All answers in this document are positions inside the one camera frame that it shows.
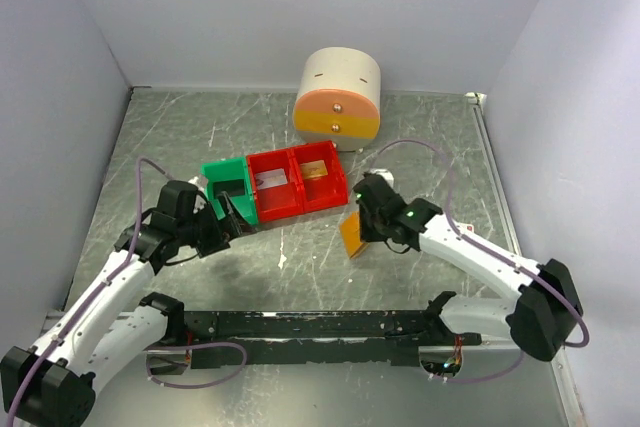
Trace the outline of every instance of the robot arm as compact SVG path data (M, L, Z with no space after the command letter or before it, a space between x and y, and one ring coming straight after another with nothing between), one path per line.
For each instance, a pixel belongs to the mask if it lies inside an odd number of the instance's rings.
M49 346L55 348L42 361L18 408L19 418L38 427L82 425L96 396L140 352L157 343L186 343L184 304L168 296L150 294L125 321L118 316L181 247L193 247L204 257L228 248L232 239L252 230L226 194L218 199L226 214L223 219L217 219L203 198L196 186L169 181L157 206L143 214L149 223L140 229L129 265L116 277L111 275L126 260L133 227L123 232L116 251L60 322L28 350L14 347L5 355L0 374L6 411L27 372ZM81 306L78 321L56 345Z
M385 243L392 240L406 245L405 252L414 249L436 255L479 279L500 296L500 299L478 299L453 292L441 294L440 319L451 332L511 338L532 357L542 361L553 359L577 320L549 291L519 269L526 268L549 283L582 316L567 267L555 259L542 265L471 232L464 233L471 242L465 241L451 228L450 219L440 207L421 198L407 204L389 180L388 174L365 174L354 187L362 240ZM452 222L460 231L460 226ZM509 259L516 267L499 260L500 257Z

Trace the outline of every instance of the white wall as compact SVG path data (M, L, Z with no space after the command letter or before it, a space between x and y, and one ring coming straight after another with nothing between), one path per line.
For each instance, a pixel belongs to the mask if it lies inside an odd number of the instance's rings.
M295 89L343 45L387 89L486 92L538 0L85 1L133 85Z
M572 269L592 343L570 359L593 426L638 425L640 0L541 0L487 122L526 254Z
M0 356L64 300L126 90L80 0L0 0Z

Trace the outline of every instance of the plastic storage bin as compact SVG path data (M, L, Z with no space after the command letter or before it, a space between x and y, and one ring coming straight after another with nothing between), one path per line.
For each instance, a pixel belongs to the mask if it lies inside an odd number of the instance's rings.
M288 149L247 156L260 222L304 213L299 174Z
M258 224L253 189L249 180L249 170L244 157L203 164L200 171L208 180L206 197L213 204L218 218L224 215L216 196L226 191L238 212L251 225Z
M305 212L344 205L349 201L347 178L331 141L292 147L302 181Z

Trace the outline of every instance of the yellow paper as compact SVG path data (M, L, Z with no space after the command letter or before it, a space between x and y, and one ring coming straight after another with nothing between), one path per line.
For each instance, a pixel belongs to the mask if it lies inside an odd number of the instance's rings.
M300 164L300 172L303 180L315 179L329 174L327 166L324 165L324 160L314 160L313 162Z
M360 214L358 212L351 214L340 225L340 235L350 259L356 258L369 246L368 243L360 240Z

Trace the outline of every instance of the orange object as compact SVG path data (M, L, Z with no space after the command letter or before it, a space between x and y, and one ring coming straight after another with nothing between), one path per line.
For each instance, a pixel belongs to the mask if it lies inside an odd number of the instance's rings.
M358 212L351 214L340 225L340 235L342 235L342 241L350 259L360 255L369 245L360 240L360 214Z
M375 138L380 129L380 116L373 103L352 92L335 92L316 90L300 98L293 112L296 129L300 132L346 135L360 139ZM356 97L362 98L361 105L356 105L359 100ZM340 105L344 110L336 113L332 110L333 105Z

